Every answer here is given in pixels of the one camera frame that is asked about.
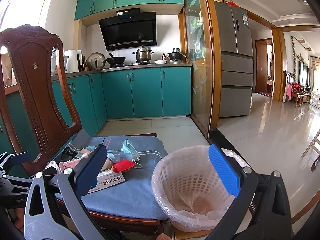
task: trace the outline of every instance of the blue towel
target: blue towel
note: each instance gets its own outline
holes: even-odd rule
[[[138,152],[155,150],[162,157],[168,154],[162,141],[153,136],[91,138],[82,129],[71,143],[76,148],[82,149],[87,146],[97,146],[106,141],[106,138],[111,138],[108,149],[121,150],[122,143],[128,139]],[[54,160],[59,162],[60,158],[61,154],[57,155]],[[142,165],[141,169],[132,168],[123,173],[125,178],[123,183],[81,197],[84,205],[88,210],[119,217],[166,220],[168,217],[156,202],[151,188],[151,176],[159,161],[160,157],[157,155],[141,155],[139,161]]]

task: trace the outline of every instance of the tiled floor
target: tiled floor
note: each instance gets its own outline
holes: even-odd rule
[[[169,153],[187,146],[208,145],[190,117],[109,121],[97,136],[145,133],[156,133]]]
[[[291,216],[320,189],[320,167],[310,168],[317,154],[310,150],[302,159],[320,128],[320,109],[303,104],[276,102],[254,93],[249,116],[223,118],[218,130],[232,143],[256,172],[281,172],[289,197]],[[293,225],[300,229],[303,218]]]

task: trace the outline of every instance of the kitchen countertop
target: kitchen countertop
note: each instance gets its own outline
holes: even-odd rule
[[[83,76],[83,75],[91,75],[91,74],[97,74],[97,73],[104,73],[104,72],[110,72],[110,71],[117,71],[117,70],[126,70],[126,69],[138,69],[138,68],[149,68],[149,67],[192,67],[192,64],[186,64],[186,63],[167,63],[167,64],[147,64],[147,65],[132,65],[132,66],[123,66],[123,67],[114,67],[114,68],[104,68],[102,70],[90,70],[90,71],[82,71],[82,72],[73,72],[73,73],[67,73],[67,78],[71,77],[77,77],[77,76]],[[59,80],[58,75],[51,76],[51,81]],[[9,95],[11,93],[19,91],[18,85],[12,85],[9,87],[4,88],[5,94]]]

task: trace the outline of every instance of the plastic basket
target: plastic basket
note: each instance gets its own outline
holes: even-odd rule
[[[155,167],[151,186],[172,225],[185,232],[214,229],[231,205],[229,195],[208,158],[209,146],[192,146],[164,157]],[[236,153],[225,150],[241,166]]]

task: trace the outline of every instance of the doorway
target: doorway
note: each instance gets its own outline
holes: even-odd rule
[[[257,60],[255,92],[271,97],[274,76],[272,39],[255,40],[255,47]]]

